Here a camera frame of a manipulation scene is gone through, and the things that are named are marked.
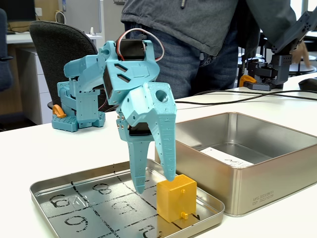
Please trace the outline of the person's hand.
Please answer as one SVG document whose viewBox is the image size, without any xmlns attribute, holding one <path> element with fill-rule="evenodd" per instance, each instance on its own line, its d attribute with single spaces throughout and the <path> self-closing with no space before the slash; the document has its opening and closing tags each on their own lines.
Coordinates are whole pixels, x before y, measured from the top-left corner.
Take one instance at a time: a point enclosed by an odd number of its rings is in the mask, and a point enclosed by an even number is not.
<svg viewBox="0 0 317 238">
<path fill-rule="evenodd" d="M 291 55 L 293 63 L 300 63 L 301 60 L 303 60 L 306 67 L 310 66 L 309 53 L 304 42 L 301 42 L 296 49 L 291 52 Z"/>
</svg>

